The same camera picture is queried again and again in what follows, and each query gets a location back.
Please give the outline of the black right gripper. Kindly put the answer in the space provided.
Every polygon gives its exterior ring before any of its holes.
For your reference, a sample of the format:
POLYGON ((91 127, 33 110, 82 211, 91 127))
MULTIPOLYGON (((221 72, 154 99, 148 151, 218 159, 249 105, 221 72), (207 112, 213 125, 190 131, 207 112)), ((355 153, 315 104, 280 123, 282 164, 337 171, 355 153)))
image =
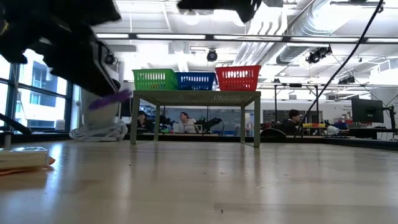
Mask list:
POLYGON ((180 0, 179 9, 234 9, 242 23, 249 22, 262 4, 262 0, 180 0))

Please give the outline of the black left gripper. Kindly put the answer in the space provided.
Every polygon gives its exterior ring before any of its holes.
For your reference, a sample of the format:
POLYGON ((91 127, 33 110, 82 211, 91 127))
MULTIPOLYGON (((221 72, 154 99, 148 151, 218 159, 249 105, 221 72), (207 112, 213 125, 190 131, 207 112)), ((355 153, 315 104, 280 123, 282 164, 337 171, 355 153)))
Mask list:
POLYGON ((26 63, 32 49, 44 56, 51 74, 97 96, 118 91, 105 68, 107 47, 95 36, 81 39, 81 17, 76 14, 0 14, 0 54, 11 63, 26 63))

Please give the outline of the purple spiral wrist coil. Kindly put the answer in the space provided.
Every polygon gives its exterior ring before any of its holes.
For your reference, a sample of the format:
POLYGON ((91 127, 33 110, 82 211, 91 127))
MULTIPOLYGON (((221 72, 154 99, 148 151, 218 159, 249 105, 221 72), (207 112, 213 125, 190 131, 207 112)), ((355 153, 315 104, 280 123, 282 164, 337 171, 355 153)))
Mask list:
POLYGON ((89 104, 89 110, 98 110, 114 103, 122 103, 126 101, 132 95, 131 90, 123 90, 112 95, 104 96, 102 98, 98 98, 89 104))

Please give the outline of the white cylinder with black lid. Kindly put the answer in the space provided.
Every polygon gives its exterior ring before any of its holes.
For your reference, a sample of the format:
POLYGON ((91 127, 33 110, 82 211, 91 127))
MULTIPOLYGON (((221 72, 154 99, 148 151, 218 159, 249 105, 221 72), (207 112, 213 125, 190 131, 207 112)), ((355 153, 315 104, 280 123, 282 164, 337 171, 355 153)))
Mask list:
POLYGON ((111 103, 100 109, 91 110, 89 105, 100 99, 99 96, 86 90, 81 91, 81 124, 90 128, 108 127, 115 123, 119 103, 111 103))

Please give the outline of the green plastic basket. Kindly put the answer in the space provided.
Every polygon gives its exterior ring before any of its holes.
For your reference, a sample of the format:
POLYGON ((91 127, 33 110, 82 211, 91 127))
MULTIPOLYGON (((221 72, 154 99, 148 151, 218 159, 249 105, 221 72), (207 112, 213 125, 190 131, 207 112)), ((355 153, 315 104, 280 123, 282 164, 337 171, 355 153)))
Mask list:
POLYGON ((140 69, 132 72, 136 90, 177 90, 177 76, 172 69, 140 69))

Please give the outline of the red plastic basket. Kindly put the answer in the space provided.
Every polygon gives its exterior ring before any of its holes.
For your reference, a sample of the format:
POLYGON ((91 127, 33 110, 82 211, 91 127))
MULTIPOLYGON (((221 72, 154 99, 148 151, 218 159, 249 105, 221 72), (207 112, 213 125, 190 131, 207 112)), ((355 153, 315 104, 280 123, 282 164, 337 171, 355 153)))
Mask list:
POLYGON ((216 67, 218 86, 221 91, 256 91, 260 65, 216 67))

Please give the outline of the blue plastic basket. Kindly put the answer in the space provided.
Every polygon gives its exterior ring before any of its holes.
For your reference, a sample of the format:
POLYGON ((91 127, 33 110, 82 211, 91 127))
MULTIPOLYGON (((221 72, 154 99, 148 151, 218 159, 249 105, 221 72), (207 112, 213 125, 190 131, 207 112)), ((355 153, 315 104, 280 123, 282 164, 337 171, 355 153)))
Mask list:
POLYGON ((211 91, 217 84, 215 72, 177 72, 178 90, 211 91))

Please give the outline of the orange rubber band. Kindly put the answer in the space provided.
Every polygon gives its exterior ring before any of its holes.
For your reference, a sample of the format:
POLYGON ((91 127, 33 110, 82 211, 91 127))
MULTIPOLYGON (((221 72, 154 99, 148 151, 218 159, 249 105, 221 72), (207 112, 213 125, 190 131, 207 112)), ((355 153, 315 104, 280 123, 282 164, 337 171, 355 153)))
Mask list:
POLYGON ((20 173, 20 172, 31 172, 31 171, 41 170, 41 169, 47 169, 47 168, 49 168, 54 162, 55 162, 55 159, 52 158, 52 157, 50 157, 50 158, 49 158, 49 164, 46 165, 46 166, 42 166, 42 167, 20 167, 20 168, 13 168, 13 169, 0 170, 0 176, 9 175, 9 174, 15 174, 15 173, 20 173))

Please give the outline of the white packet at left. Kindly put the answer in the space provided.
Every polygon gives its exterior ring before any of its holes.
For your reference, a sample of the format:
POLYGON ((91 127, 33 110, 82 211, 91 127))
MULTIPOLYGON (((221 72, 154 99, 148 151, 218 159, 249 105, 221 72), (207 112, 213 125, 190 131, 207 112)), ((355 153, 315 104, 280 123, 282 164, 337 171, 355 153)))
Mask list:
POLYGON ((43 147, 0 148, 0 170, 42 167, 49 164, 49 152, 43 147))

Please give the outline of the black metal rack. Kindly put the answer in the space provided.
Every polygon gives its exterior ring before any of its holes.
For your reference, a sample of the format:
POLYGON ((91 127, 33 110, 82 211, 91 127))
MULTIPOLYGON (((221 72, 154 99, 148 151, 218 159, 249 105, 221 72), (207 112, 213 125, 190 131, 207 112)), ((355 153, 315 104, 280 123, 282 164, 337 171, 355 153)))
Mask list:
POLYGON ((316 108, 316 115, 317 115, 317 120, 320 120, 320 112, 319 112, 319 96, 320 96, 320 91, 319 91, 319 86, 316 84, 309 84, 309 83, 272 83, 273 89, 274 89, 274 111, 275 111, 275 121, 278 120, 277 116, 277 95, 279 94, 280 91, 286 89, 286 88, 293 88, 294 90, 299 89, 299 88, 306 88, 310 94, 315 96, 315 99, 313 100, 313 103, 310 105, 310 107, 306 110, 304 117, 302 118, 302 122, 300 127, 302 128, 302 132, 304 130, 303 123, 305 121, 308 121, 310 112, 312 108, 315 106, 316 108))

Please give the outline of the black background robot arms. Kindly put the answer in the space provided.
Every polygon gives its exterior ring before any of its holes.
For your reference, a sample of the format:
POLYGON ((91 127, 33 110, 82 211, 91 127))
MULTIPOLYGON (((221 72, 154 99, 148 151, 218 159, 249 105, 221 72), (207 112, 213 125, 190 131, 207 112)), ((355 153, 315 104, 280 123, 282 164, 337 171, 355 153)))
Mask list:
MULTIPOLYGON (((207 121, 205 118, 201 118, 198 121, 195 121, 193 124, 184 124, 183 127, 185 128, 186 126, 193 126, 197 133, 211 133, 211 128, 222 122, 223 120, 221 118, 213 118, 209 121, 207 121)), ((172 128, 178 123, 178 121, 171 120, 165 115, 160 115, 159 131, 162 133, 171 133, 172 128)))

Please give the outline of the black computer monitor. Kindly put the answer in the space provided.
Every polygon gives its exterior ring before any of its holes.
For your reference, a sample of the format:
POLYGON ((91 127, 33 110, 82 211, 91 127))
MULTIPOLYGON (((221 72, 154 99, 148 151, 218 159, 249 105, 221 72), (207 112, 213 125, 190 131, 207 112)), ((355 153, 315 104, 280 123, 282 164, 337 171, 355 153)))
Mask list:
POLYGON ((383 104, 379 100, 351 99, 352 116, 354 122, 383 123, 383 104))

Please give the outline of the dark window frame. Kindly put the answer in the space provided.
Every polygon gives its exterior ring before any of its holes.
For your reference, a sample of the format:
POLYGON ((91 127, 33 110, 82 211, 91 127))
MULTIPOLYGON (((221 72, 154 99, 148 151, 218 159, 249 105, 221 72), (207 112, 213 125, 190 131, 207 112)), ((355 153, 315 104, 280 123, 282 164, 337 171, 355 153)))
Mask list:
POLYGON ((0 63, 0 114, 33 132, 68 131, 73 85, 32 62, 0 63))

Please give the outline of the silver ventilation duct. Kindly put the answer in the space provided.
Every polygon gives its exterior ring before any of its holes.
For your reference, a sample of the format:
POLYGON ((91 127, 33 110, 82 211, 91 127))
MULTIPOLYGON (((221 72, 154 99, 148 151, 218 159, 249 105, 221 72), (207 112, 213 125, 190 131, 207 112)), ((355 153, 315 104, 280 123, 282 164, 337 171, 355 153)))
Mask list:
MULTIPOLYGON (((329 36, 349 19, 341 15, 336 6, 330 3, 332 0, 315 0, 309 8, 304 11, 296 22, 287 30, 288 35, 303 36, 329 36)), ((276 57, 279 65, 292 63, 299 55, 308 50, 307 46, 284 45, 283 51, 276 57)))

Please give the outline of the black aluminium table frame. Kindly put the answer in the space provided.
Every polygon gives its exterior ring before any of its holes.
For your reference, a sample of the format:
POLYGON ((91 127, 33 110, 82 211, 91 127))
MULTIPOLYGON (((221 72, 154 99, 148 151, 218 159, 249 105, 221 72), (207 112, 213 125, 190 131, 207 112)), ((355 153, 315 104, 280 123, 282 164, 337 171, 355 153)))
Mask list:
MULTIPOLYGON (((28 142, 45 142, 45 141, 66 141, 71 137, 68 134, 33 134, 32 131, 24 125, 8 118, 0 113, 0 121, 6 123, 0 126, 0 146, 4 145, 5 136, 10 135, 11 142, 14 144, 28 142)), ((223 136, 179 136, 177 134, 160 135, 160 141, 185 141, 185 142, 240 142, 239 137, 223 137, 223 136)), ((382 141, 357 138, 323 138, 323 137, 304 137, 304 138, 269 138, 262 137, 262 143, 286 143, 286 144, 331 144, 349 147, 363 147, 370 149, 381 149, 387 151, 398 152, 398 141, 382 141)))

